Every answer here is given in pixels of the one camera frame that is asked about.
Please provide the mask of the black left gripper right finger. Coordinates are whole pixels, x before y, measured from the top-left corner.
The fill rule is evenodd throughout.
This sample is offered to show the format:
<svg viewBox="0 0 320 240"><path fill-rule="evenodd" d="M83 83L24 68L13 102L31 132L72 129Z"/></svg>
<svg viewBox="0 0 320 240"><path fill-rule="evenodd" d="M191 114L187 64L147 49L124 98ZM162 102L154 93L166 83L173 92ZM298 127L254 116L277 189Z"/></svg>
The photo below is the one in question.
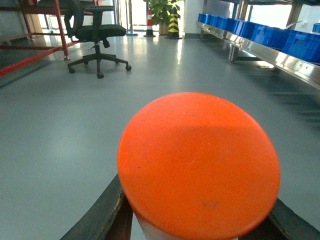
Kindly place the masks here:
<svg viewBox="0 0 320 240"><path fill-rule="evenodd" d="M320 240L320 231L277 199L266 219L240 240Z"/></svg>

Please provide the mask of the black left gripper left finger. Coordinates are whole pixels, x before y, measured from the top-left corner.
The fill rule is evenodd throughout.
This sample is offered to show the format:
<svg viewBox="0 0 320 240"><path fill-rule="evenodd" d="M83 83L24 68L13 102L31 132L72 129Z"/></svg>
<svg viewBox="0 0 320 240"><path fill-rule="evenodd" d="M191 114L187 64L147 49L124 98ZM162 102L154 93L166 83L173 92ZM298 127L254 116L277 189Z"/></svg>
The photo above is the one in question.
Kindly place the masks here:
<svg viewBox="0 0 320 240"><path fill-rule="evenodd" d="M63 240L129 240L133 210L116 175Z"/></svg>

